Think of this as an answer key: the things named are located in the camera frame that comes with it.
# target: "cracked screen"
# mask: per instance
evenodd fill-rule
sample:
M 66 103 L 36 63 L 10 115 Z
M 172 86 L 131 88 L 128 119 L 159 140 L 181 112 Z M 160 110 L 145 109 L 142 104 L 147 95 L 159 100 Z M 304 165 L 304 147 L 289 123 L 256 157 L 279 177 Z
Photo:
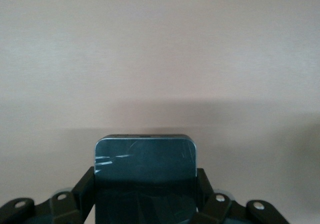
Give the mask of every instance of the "cracked screen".
M 96 224 L 183 224 L 196 211 L 187 136 L 107 136 L 95 147 Z

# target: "beige wall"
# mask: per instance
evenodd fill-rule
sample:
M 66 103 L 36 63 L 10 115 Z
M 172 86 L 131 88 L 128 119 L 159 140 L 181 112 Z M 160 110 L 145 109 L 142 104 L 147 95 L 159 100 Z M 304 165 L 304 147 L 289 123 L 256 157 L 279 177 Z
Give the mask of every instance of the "beige wall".
M 73 186 L 107 134 L 184 133 L 215 188 L 319 223 L 319 10 L 0 0 L 0 205 Z

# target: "phone holder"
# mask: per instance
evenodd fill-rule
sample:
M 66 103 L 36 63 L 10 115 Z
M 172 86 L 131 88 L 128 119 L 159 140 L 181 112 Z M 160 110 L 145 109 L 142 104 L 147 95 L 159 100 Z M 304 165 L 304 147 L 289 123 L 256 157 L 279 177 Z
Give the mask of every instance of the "phone holder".
M 94 204 L 96 224 L 289 224 L 266 201 L 215 193 L 196 157 L 186 135 L 106 136 L 72 191 L 11 200 L 0 224 L 83 224 Z

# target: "black plastic bracket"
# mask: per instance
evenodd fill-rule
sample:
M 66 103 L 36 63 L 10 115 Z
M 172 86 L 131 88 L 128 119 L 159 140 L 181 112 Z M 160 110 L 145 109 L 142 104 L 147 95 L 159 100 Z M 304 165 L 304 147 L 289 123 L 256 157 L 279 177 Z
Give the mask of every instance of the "black plastic bracket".
M 195 212 L 189 224 L 289 224 L 270 203 L 251 200 L 246 207 L 222 193 L 215 193 L 202 168 L 197 169 Z M 95 204 L 95 173 L 90 167 L 72 191 L 55 194 L 35 205 L 17 198 L 0 207 L 0 224 L 83 224 Z

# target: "screw hole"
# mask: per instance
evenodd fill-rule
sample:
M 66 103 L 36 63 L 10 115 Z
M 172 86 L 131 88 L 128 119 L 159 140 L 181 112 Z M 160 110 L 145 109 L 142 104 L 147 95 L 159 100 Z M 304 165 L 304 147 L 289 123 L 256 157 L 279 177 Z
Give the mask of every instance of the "screw hole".
M 60 194 L 60 195 L 58 195 L 57 199 L 60 201 L 60 200 L 65 199 L 66 197 L 67 197 L 66 194 Z
M 225 197 L 224 197 L 223 195 L 220 195 L 220 194 L 216 195 L 216 196 L 215 196 L 215 199 L 216 199 L 218 202 L 224 202 L 224 201 L 226 200 Z
M 14 207 L 15 208 L 21 208 L 26 204 L 26 202 L 24 200 L 17 202 Z
M 263 210 L 263 209 L 265 209 L 265 206 L 264 206 L 262 203 L 258 202 L 258 201 L 256 201 L 255 203 L 253 203 L 253 206 L 254 206 L 256 209 L 258 209 L 258 210 Z

